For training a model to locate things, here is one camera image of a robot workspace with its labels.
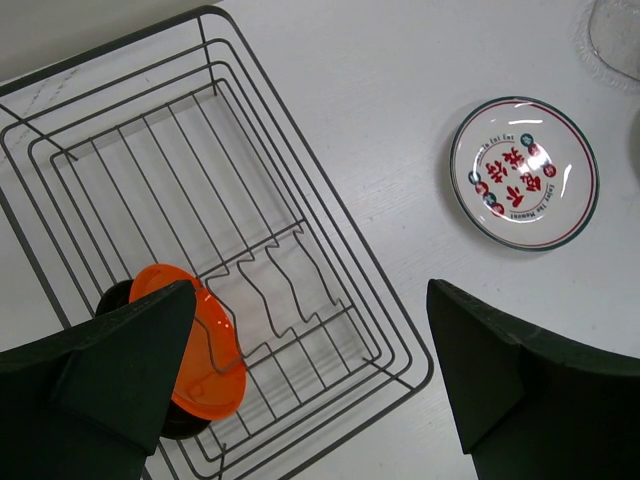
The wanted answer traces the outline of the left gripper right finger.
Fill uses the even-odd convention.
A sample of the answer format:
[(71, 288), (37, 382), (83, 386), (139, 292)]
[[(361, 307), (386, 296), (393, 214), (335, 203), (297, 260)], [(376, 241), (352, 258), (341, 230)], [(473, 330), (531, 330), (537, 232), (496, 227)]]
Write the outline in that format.
[(432, 279), (426, 310), (464, 454), (480, 479), (636, 479), (639, 361)]

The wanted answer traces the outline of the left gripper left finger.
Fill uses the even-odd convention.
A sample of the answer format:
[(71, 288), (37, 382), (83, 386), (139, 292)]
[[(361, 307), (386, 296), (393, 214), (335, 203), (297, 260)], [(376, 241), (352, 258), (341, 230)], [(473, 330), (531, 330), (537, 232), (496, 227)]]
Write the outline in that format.
[(153, 455), (191, 332), (178, 281), (1, 354), (4, 479), (138, 479)]

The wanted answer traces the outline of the black plate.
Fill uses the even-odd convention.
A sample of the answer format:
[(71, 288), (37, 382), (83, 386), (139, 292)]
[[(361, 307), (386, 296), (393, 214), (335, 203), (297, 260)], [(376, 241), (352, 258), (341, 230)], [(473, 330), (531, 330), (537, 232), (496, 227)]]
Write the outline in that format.
[[(101, 296), (95, 315), (102, 316), (127, 305), (132, 284), (132, 280), (124, 280), (110, 287)], [(171, 400), (161, 429), (161, 436), (172, 440), (186, 440), (199, 435), (209, 425), (209, 420), (188, 413)]]

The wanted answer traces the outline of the orange plate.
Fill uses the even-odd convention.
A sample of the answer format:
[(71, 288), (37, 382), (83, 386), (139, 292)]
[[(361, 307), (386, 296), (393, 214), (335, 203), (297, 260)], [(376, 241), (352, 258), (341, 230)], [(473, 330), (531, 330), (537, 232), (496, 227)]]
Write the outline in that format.
[(152, 264), (133, 280), (129, 300), (136, 301), (176, 281), (188, 281), (194, 287), (196, 309), (172, 401), (193, 416), (209, 421), (225, 419), (244, 399), (247, 368), (235, 328), (216, 297), (187, 271)]

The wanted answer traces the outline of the white plate red characters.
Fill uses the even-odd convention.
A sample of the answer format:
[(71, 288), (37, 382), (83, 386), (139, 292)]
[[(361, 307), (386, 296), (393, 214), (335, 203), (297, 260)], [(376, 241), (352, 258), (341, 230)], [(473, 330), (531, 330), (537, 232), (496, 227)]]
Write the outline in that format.
[(452, 139), (449, 177), (465, 216), (491, 240), (526, 252), (557, 249), (592, 219), (600, 193), (593, 149), (564, 112), (499, 97), (473, 109)]

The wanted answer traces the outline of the clear glass plate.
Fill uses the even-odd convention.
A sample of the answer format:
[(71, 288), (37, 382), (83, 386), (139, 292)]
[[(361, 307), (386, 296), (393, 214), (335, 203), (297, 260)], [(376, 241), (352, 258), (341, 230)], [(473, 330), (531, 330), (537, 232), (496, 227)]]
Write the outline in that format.
[(639, 94), (638, 1), (586, 1), (573, 42), (581, 64), (596, 81)]

